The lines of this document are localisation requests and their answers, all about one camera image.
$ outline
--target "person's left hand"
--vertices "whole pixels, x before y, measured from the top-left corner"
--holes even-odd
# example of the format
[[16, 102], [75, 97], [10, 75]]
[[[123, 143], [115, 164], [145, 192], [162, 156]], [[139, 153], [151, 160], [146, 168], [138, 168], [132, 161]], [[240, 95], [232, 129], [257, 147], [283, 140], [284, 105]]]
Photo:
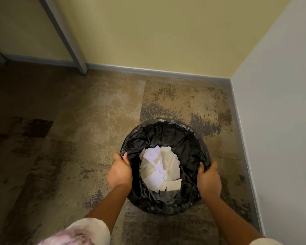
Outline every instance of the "person's left hand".
[[111, 188], [115, 188], [117, 185], [125, 185], [131, 190], [132, 172], [127, 156], [127, 152], [124, 154], [124, 159], [118, 153], [113, 154], [114, 161], [107, 174], [107, 181]]

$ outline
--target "hand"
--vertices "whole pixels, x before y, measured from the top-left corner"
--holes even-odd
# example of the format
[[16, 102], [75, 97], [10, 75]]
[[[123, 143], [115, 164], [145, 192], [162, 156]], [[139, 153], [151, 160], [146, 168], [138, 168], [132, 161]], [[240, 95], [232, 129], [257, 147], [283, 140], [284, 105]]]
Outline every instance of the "hand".
[[220, 197], [221, 194], [221, 180], [217, 171], [218, 165], [212, 162], [210, 168], [204, 172], [204, 165], [202, 162], [199, 164], [197, 174], [197, 188], [203, 199], [210, 196]]
[[129, 188], [129, 191], [131, 190], [132, 172], [127, 156], [127, 152], [124, 154], [124, 159], [121, 159], [118, 153], [113, 154], [114, 161], [107, 174], [107, 181], [111, 188], [115, 188], [117, 185], [125, 185]]

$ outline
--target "black trash bag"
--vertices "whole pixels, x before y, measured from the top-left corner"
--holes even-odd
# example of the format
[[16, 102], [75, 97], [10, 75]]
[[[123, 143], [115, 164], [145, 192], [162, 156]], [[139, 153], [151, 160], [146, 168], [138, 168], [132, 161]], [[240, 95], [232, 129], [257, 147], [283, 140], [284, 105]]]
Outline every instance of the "black trash bag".
[[[145, 186], [139, 168], [139, 154], [144, 148], [170, 146], [180, 161], [181, 189], [156, 193]], [[174, 119], [150, 119], [129, 133], [122, 144], [120, 155], [128, 152], [132, 169], [132, 189], [128, 199], [139, 209], [158, 215], [184, 212], [200, 201], [197, 189], [199, 163], [205, 170], [211, 165], [208, 149], [202, 138], [188, 125]]]

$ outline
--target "sleeve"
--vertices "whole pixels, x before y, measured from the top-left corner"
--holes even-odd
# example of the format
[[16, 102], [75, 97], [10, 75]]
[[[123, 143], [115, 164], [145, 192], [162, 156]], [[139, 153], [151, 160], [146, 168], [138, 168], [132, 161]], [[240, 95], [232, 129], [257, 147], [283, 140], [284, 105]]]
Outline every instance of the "sleeve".
[[102, 220], [83, 218], [38, 245], [109, 245], [110, 231]]
[[270, 238], [259, 238], [255, 241], [252, 241], [249, 245], [282, 245], [276, 240]]

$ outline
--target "trash can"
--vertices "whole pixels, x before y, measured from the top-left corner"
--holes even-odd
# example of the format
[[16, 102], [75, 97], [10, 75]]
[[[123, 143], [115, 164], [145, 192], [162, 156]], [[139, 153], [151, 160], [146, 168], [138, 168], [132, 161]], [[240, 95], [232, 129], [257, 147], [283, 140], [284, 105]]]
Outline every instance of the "trash can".
[[[156, 193], [148, 190], [139, 168], [139, 154], [144, 148], [170, 146], [180, 161], [181, 189]], [[128, 152], [132, 169], [132, 189], [128, 195], [130, 202], [139, 209], [157, 215], [175, 215], [191, 208], [201, 197], [197, 189], [199, 163], [205, 169], [211, 165], [208, 149], [194, 129], [188, 125], [168, 118], [150, 119], [132, 130], [122, 144], [120, 155]]]

